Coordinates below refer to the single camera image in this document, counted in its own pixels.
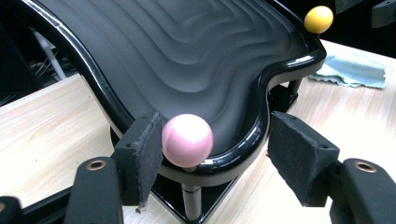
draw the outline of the black curved tray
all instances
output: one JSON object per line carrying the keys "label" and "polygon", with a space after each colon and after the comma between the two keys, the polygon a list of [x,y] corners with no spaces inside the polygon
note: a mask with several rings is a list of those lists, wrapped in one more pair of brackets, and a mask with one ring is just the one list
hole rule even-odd
{"label": "black curved tray", "polygon": [[122,132],[134,118],[192,113],[215,135],[192,173],[163,163],[176,182],[228,186],[260,152],[267,95],[319,70],[326,52],[277,1],[9,1],[88,80]]}

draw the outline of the yellow ball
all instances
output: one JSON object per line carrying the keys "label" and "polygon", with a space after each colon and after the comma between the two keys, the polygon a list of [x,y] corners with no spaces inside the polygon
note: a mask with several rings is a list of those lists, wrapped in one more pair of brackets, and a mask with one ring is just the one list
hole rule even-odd
{"label": "yellow ball", "polygon": [[314,34],[322,34],[332,25],[332,11],[328,7],[314,7],[305,16],[305,29]]}

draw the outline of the metal rod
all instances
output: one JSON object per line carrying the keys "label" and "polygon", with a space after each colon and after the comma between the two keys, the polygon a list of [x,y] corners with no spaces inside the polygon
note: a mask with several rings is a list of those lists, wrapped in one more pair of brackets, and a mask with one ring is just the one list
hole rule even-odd
{"label": "metal rod", "polygon": [[186,218],[190,221],[199,219],[202,214],[201,187],[181,184],[181,188]]}
{"label": "metal rod", "polygon": [[292,95],[296,94],[298,92],[298,89],[300,88],[301,81],[302,81],[301,78],[291,81],[289,83],[287,90],[288,94],[292,94]]}

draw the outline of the wooden table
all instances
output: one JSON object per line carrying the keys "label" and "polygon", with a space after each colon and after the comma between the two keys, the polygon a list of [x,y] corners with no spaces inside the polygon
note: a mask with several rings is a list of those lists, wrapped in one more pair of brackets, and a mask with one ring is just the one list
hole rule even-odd
{"label": "wooden table", "polygon": [[[396,179],[396,60],[373,58],[387,66],[384,90],[305,78],[290,113],[340,147],[340,161],[372,161]],[[1,107],[0,195],[17,196],[27,206],[69,187],[79,164],[111,154],[109,128],[80,76]],[[331,200],[326,208],[301,207],[265,149],[208,223],[331,223]],[[123,211],[125,223],[177,223],[151,196],[146,212],[138,215],[134,207]]]}

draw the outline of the wavy black surface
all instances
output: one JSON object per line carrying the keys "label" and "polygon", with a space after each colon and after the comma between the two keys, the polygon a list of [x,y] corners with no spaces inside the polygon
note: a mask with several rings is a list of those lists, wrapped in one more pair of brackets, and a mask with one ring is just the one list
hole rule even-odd
{"label": "wavy black surface", "polygon": [[263,1],[40,0],[81,40],[134,118],[192,113],[233,145],[252,81],[307,53],[295,28]]}

